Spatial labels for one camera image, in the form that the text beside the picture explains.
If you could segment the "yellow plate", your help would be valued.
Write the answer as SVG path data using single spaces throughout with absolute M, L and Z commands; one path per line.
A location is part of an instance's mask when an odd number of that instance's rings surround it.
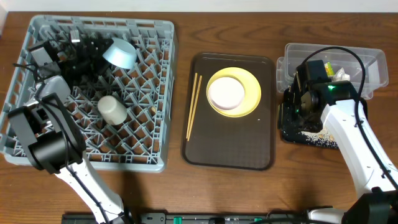
M 208 88 L 213 81 L 221 77 L 235 78 L 244 87 L 245 90 L 244 100 L 237 108 L 233 110 L 228 110 L 228 111 L 219 110 L 215 108 L 209 101 Z M 218 70 L 216 73 L 213 74 L 213 76 L 211 76 L 206 86 L 206 97 L 210 106 L 217 113 L 230 118 L 239 118 L 248 115 L 257 108 L 261 100 L 261 86 L 257 78 L 248 70 L 239 67 L 227 67 Z

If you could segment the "white tissue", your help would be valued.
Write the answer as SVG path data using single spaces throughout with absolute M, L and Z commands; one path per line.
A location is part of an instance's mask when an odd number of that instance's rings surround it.
M 335 75 L 333 76 L 333 81 L 334 82 L 339 82 L 339 81 L 350 81 L 350 76 L 345 73 L 344 68 L 340 68 Z

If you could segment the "green orange snack wrapper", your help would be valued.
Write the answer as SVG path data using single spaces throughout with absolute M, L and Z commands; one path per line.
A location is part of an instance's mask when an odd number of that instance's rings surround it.
M 328 77 L 333 77 L 335 75 L 335 72 L 334 72 L 330 62 L 325 63 L 324 67 L 325 67 L 325 71 L 326 71 L 326 74 Z

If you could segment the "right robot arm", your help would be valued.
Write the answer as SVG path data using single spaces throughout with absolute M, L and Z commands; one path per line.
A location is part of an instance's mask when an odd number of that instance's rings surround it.
M 287 130 L 334 137 L 348 166 L 358 200 L 347 211 L 316 208 L 313 223 L 397 223 L 397 168 L 372 131 L 361 91 L 349 81 L 328 78 L 321 60 L 305 61 L 296 69 L 292 86 L 280 107 Z

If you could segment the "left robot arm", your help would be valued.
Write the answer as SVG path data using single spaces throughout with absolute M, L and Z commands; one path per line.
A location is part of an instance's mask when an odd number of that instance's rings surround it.
M 35 92 L 8 113 L 11 128 L 24 154 L 37 170 L 46 170 L 68 184 L 89 206 L 96 223 L 132 223 L 122 198 L 98 175 L 86 155 L 86 140 L 65 107 L 73 87 L 96 80 L 109 68 L 103 54 L 114 39 L 70 42 L 72 56 L 60 59 L 49 41 L 38 42 L 34 61 L 16 64 L 32 74 Z

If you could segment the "leftover rice and scraps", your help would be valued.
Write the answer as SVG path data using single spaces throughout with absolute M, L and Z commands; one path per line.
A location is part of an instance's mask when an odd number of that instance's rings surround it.
M 277 122 L 281 138 L 285 142 L 338 149 L 334 137 L 326 128 L 318 133 L 305 129 L 299 112 L 299 107 L 294 104 L 294 94 L 286 90 L 283 102 L 278 106 Z

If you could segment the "light blue bowl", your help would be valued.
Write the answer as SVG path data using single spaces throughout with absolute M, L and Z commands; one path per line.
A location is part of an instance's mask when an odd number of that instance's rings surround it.
M 113 37 L 112 41 L 103 58 L 119 68 L 133 69 L 137 60 L 136 48 L 123 39 Z

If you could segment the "white cup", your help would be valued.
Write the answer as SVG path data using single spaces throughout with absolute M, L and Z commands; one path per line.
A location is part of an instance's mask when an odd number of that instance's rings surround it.
M 127 118 L 127 108 L 115 97 L 104 96 L 98 101 L 102 118 L 110 125 L 119 125 Z

